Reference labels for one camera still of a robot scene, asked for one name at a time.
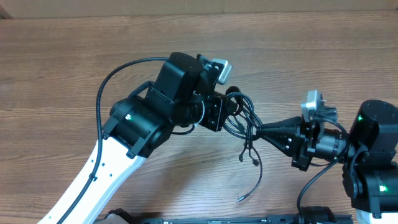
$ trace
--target wooden table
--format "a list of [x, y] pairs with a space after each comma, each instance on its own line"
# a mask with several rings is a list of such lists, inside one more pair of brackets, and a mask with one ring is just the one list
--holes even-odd
[[[264, 123], [300, 115], [302, 94], [318, 88], [349, 130], [364, 100], [398, 105], [397, 30], [397, 11], [0, 21], [0, 223], [35, 223], [61, 197], [95, 145], [96, 91], [125, 62], [173, 51], [227, 58], [234, 65], [229, 85], [252, 98]], [[161, 66], [117, 74], [103, 94], [104, 120]], [[248, 156], [238, 161], [242, 144], [205, 128], [173, 136], [101, 216], [119, 207], [165, 218], [296, 213], [297, 195], [321, 168], [301, 172], [258, 141], [263, 180], [250, 199], [235, 203], [259, 176]], [[341, 173], [339, 165], [322, 176], [303, 205], [354, 214]]]

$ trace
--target white arm segment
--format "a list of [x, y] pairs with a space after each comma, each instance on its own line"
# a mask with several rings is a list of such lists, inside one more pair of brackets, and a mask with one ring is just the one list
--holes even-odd
[[[94, 168], [97, 144], [78, 176], [61, 199], [39, 224], [57, 223], [76, 199]], [[93, 223], [119, 186], [145, 161], [136, 156], [129, 159], [127, 148], [113, 138], [103, 140], [101, 163], [96, 177], [64, 223]]]
[[372, 213], [365, 212], [356, 209], [356, 219], [359, 224], [388, 224], [388, 223], [398, 223], [398, 213], [397, 212], [384, 212], [381, 214], [380, 219], [375, 219]]

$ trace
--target robotic arm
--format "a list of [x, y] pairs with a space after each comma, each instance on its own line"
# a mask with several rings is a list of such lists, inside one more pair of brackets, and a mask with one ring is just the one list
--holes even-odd
[[[145, 82], [115, 103], [100, 129], [102, 145], [97, 142], [76, 179], [39, 223], [93, 223], [121, 183], [169, 139], [175, 126], [202, 125], [221, 131], [229, 116], [243, 112], [252, 118], [242, 98], [231, 100], [229, 94], [239, 92], [238, 88], [230, 88], [225, 95], [215, 91], [217, 83], [226, 83], [231, 68], [226, 60], [172, 53], [155, 82]], [[138, 94], [145, 89], [145, 97], [140, 97]], [[301, 107], [301, 117], [256, 125], [256, 134], [251, 138], [270, 142], [292, 157], [292, 166], [302, 171], [312, 164], [313, 157], [330, 162], [323, 172], [337, 162], [343, 163], [346, 193], [363, 216], [380, 220], [386, 213], [398, 212], [398, 170], [392, 163], [398, 142], [398, 109], [383, 101], [365, 101], [348, 134], [337, 123], [336, 108], [325, 106], [317, 90], [305, 95]], [[326, 129], [325, 123], [340, 130]], [[98, 148], [102, 149], [99, 166], [92, 172]], [[294, 223], [325, 216], [324, 211], [319, 216], [319, 209], [300, 209], [300, 200], [300, 216]]]

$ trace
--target green led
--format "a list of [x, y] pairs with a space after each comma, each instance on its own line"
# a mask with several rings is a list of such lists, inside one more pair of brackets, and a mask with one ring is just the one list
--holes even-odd
[[388, 188], [386, 186], [379, 186], [380, 192], [387, 192]]

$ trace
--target silver metal part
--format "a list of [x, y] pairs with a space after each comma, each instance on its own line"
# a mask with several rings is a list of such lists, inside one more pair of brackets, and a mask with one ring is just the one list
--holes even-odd
[[324, 103], [322, 94], [318, 90], [308, 91], [301, 99], [301, 110], [305, 122], [310, 122], [315, 115], [316, 110]]
[[218, 83], [221, 85], [225, 85], [228, 81], [229, 73], [231, 73], [232, 71], [232, 65], [224, 59], [213, 58], [212, 61], [224, 65], [224, 68], [222, 69], [218, 77]]

